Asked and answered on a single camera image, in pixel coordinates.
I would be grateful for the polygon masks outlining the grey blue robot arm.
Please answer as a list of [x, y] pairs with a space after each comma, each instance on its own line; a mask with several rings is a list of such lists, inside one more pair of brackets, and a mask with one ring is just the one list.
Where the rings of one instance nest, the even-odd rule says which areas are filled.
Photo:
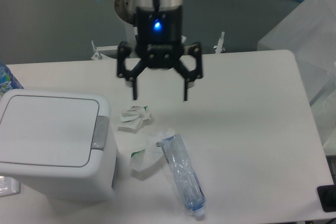
[[183, 0], [125, 0], [125, 21], [136, 28], [135, 44], [122, 41], [117, 50], [117, 77], [130, 84], [138, 98], [137, 78], [146, 68], [175, 69], [188, 89], [203, 78], [200, 42], [182, 42]]

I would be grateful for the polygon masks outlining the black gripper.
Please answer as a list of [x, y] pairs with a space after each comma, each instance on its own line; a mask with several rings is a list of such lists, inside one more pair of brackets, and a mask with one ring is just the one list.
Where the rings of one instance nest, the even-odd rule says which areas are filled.
[[[117, 50], [117, 77], [131, 83], [133, 100], [138, 99], [137, 78], [145, 68], [176, 68], [184, 79], [184, 101], [188, 100], [191, 83], [203, 78], [202, 45], [197, 41], [183, 46], [182, 16], [182, 6], [172, 9], [136, 8], [138, 38], [135, 53], [139, 62], [131, 70], [126, 68], [125, 60], [133, 51], [126, 41], [120, 42]], [[188, 70], [180, 60], [184, 50], [195, 59], [195, 69]]]

